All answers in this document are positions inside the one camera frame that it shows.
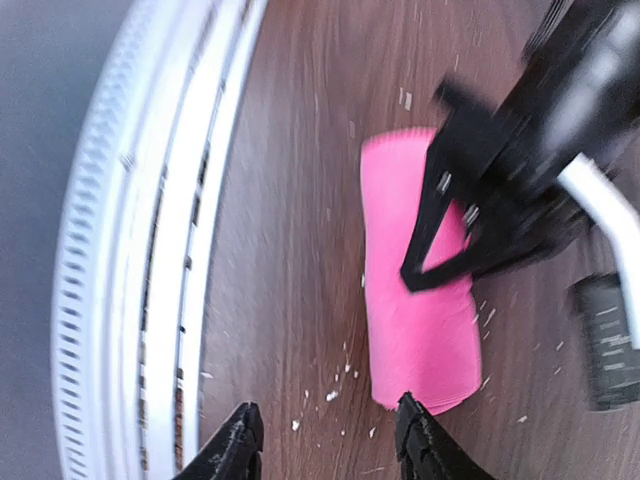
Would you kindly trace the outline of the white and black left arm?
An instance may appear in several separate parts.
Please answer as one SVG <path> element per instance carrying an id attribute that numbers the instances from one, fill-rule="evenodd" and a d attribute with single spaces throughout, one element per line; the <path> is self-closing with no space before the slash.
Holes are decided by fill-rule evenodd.
<path id="1" fill-rule="evenodd" d="M 552 257 L 586 228 L 558 184 L 579 154 L 610 170 L 639 126 L 639 5 L 555 1 L 498 107 L 453 78 L 449 116 L 426 153 L 416 224 L 400 269 L 425 291 Z"/>

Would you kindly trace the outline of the pink towel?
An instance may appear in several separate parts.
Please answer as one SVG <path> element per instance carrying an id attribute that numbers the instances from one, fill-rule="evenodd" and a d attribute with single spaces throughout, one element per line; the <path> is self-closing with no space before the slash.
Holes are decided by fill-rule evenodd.
<path id="1" fill-rule="evenodd" d="M 410 392 L 439 415 L 478 390 L 482 365 L 471 278 L 412 293 L 400 276 L 435 133 L 407 128 L 367 140 L 360 185 L 372 398 L 394 409 Z"/>

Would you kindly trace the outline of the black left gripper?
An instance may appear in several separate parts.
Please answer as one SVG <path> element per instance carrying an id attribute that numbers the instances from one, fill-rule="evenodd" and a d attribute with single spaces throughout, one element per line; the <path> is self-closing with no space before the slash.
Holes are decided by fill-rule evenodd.
<path id="1" fill-rule="evenodd" d="M 497 108 L 452 77 L 435 92 L 449 115 L 426 153 L 416 223 L 400 274 L 410 292 L 553 257 L 593 226 L 554 178 L 567 165 L 542 127 L 569 86 L 524 75 Z M 470 246 L 424 270 L 453 202 L 469 212 Z"/>

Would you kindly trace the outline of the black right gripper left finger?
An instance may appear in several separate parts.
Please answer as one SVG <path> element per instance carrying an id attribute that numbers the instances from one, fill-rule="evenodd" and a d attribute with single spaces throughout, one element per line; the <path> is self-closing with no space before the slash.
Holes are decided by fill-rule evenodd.
<path id="1" fill-rule="evenodd" d="M 179 473 L 179 480 L 257 480 L 262 477 L 264 424 L 255 402 L 243 402 Z"/>

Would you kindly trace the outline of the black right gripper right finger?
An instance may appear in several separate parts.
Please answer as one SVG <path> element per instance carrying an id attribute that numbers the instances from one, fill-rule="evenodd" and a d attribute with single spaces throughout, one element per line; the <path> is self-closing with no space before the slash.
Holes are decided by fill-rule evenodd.
<path id="1" fill-rule="evenodd" d="M 493 480 L 410 392 L 398 403 L 395 447 L 402 479 Z"/>

